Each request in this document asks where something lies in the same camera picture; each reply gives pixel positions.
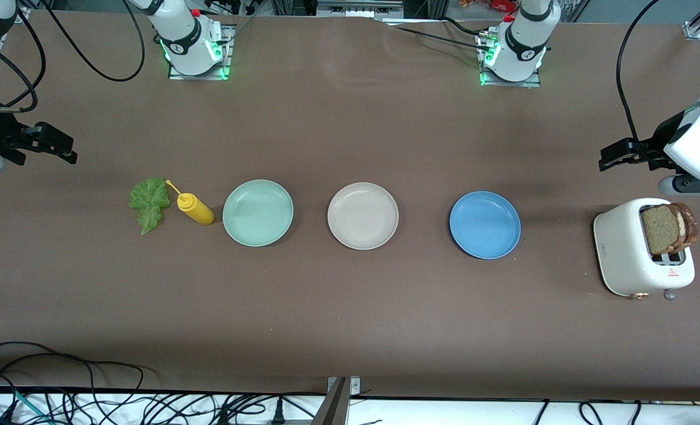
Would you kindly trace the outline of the brown bread slice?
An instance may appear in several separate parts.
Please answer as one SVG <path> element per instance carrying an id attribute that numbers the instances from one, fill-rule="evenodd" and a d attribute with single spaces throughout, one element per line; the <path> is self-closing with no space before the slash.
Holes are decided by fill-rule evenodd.
<path id="1" fill-rule="evenodd" d="M 640 213 L 649 252 L 653 256 L 673 252 L 681 236 L 679 221 L 669 204 L 656 205 Z"/>
<path id="2" fill-rule="evenodd" d="M 679 236 L 671 245 L 671 253 L 682 252 L 686 248 L 698 241 L 698 223 L 690 207 L 682 202 L 674 202 L 668 205 L 669 209 L 676 217 Z"/>

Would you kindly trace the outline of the green lettuce leaf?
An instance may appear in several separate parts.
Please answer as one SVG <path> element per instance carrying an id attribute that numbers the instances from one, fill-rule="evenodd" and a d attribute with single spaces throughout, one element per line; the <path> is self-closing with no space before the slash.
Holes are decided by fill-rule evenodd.
<path id="1" fill-rule="evenodd" d="M 164 178 L 148 178 L 132 188 L 129 208 L 136 210 L 140 234 L 145 235 L 156 229 L 163 218 L 163 211 L 171 202 Z"/>

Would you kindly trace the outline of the blue plate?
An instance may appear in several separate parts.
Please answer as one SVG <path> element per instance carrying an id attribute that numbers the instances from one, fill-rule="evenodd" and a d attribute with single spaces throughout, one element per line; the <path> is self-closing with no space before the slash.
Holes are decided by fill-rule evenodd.
<path id="1" fill-rule="evenodd" d="M 448 225 L 456 245 L 478 259 L 507 256 L 522 237 L 522 223 L 514 205 L 490 191 L 461 196 L 450 210 Z"/>

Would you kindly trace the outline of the mint green plate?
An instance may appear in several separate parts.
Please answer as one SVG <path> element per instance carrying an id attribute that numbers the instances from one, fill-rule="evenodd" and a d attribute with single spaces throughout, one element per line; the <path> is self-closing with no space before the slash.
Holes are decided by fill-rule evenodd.
<path id="1" fill-rule="evenodd" d="M 294 203 L 275 181 L 246 181 L 232 191 L 223 205 L 223 227 L 235 242 L 264 247 L 281 239 L 290 229 Z"/>

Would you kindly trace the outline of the beige plate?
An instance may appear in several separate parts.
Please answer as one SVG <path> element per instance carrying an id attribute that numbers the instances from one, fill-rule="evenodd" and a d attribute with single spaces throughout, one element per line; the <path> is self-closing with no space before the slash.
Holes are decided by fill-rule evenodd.
<path id="1" fill-rule="evenodd" d="M 340 244 L 354 250 L 383 246 L 397 231 L 399 219 L 395 198 L 369 182 L 347 185 L 329 202 L 329 231 Z"/>

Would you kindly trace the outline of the white toaster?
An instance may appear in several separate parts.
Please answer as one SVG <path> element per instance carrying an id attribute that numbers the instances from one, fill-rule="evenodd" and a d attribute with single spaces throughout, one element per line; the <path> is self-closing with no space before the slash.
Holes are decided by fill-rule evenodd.
<path id="1" fill-rule="evenodd" d="M 672 290 L 695 280 L 690 248 L 680 253 L 653 254 L 645 237 L 642 213 L 669 201 L 644 197 L 599 214 L 593 221 L 599 269 L 609 291 L 618 296 L 643 298 L 663 292 L 673 299 Z"/>

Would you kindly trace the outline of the yellow squeeze bottle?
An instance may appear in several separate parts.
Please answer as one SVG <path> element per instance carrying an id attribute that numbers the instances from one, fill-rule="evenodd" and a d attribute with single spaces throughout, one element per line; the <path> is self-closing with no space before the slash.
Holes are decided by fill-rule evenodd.
<path id="1" fill-rule="evenodd" d="M 199 225 L 211 225 L 215 220 L 214 212 L 202 202 L 199 197 L 189 192 L 182 192 L 173 185 L 172 181 L 165 183 L 177 194 L 176 204 L 180 211 Z"/>

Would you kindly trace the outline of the red snack packet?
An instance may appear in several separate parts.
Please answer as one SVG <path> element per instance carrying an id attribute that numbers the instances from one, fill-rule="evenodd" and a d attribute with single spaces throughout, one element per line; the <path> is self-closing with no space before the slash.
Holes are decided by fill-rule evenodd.
<path id="1" fill-rule="evenodd" d="M 521 0 L 458 0 L 458 2 L 463 8 L 471 7 L 472 5 L 484 5 L 494 11 L 511 14 L 518 9 Z"/>

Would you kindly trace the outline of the grey metal equipment box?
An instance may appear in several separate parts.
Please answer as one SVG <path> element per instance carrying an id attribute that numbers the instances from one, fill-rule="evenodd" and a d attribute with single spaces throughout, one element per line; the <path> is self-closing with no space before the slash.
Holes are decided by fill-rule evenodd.
<path id="1" fill-rule="evenodd" d="M 402 0 L 316 0 L 318 17 L 369 17 L 403 19 Z"/>

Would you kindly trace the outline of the grey metal bracket post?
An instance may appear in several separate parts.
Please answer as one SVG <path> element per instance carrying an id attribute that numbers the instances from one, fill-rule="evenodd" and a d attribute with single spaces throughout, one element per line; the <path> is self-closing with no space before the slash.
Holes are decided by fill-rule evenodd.
<path id="1" fill-rule="evenodd" d="M 350 398 L 361 392 L 361 377 L 329 377 L 328 393 L 310 425 L 347 425 Z"/>

